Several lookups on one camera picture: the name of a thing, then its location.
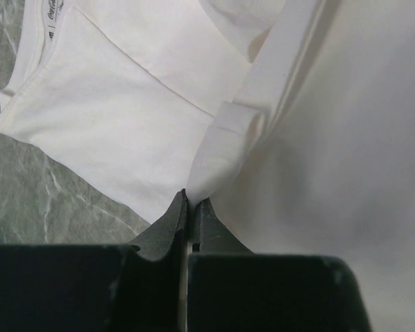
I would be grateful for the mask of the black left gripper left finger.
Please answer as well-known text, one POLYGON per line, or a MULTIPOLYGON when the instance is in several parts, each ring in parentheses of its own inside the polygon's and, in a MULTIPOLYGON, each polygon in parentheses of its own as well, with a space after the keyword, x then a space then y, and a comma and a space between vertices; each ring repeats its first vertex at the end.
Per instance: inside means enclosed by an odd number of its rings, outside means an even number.
POLYGON ((129 243, 0 245, 0 331, 177 331, 187 208, 129 243))

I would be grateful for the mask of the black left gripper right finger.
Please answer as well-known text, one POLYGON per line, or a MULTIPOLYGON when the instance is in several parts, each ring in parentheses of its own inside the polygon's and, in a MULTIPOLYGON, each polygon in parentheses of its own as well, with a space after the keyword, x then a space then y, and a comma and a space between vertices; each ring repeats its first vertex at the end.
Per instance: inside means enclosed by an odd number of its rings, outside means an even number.
POLYGON ((188 331, 370 331, 355 275, 336 257, 245 247, 209 200, 194 215, 188 331))

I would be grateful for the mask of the white t shirt red print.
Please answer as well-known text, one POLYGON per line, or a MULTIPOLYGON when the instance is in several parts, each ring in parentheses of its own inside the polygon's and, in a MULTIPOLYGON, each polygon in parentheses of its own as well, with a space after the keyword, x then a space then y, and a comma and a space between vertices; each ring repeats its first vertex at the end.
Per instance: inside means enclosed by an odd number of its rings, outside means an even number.
POLYGON ((144 220, 185 189, 257 252, 334 255, 415 331, 415 1, 67 1, 0 133, 144 220))

